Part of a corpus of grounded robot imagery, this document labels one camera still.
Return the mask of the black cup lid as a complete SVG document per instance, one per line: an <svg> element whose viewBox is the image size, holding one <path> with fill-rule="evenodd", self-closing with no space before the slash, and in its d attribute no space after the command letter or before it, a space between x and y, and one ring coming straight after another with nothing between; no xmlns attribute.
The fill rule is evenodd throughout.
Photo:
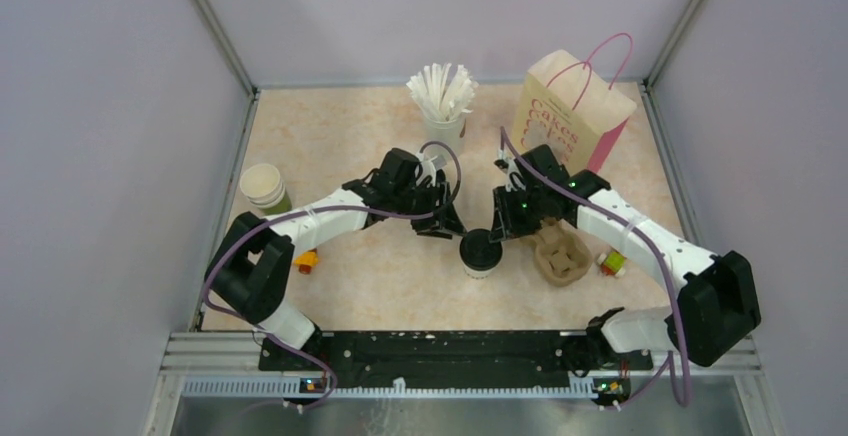
<svg viewBox="0 0 848 436"><path fill-rule="evenodd" d="M490 271L500 263L503 257L502 244L492 241L490 235L490 230L480 228L471 230L462 237L459 254L467 269Z"/></svg>

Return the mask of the white paper cup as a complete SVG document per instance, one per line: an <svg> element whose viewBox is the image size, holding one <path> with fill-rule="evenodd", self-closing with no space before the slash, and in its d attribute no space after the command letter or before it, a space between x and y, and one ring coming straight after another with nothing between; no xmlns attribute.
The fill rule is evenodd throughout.
<svg viewBox="0 0 848 436"><path fill-rule="evenodd" d="M464 273L472 279L481 280L487 278L494 270L494 267L477 269L476 267L464 265Z"/></svg>

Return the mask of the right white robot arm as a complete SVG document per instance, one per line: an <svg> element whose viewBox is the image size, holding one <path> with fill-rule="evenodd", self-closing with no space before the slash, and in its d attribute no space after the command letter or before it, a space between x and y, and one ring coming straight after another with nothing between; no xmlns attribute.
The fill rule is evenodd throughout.
<svg viewBox="0 0 848 436"><path fill-rule="evenodd" d="M586 341L594 365L612 368L628 352L649 350L709 367L760 325L752 267L740 253L719 255L677 236L596 173L569 174L547 145L515 157L501 150L495 164L507 182L493 191L492 241L530 236L545 219L564 221L609 244L669 294L664 307L599 317L600 332Z"/></svg>

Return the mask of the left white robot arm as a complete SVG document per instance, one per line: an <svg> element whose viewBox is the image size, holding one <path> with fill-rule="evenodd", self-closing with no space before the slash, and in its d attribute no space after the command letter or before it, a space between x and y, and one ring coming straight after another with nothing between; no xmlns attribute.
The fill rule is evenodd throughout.
<svg viewBox="0 0 848 436"><path fill-rule="evenodd" d="M344 234L386 219L410 222L420 236L450 239L465 229L453 206L459 183L450 183L445 166L459 164L445 147L441 154L393 148L365 177L342 184L328 196L278 215L244 212L236 217L215 252L203 284L234 314L283 343L283 357L297 369L319 360L316 324L288 302L286 290L294 260Z"/></svg>

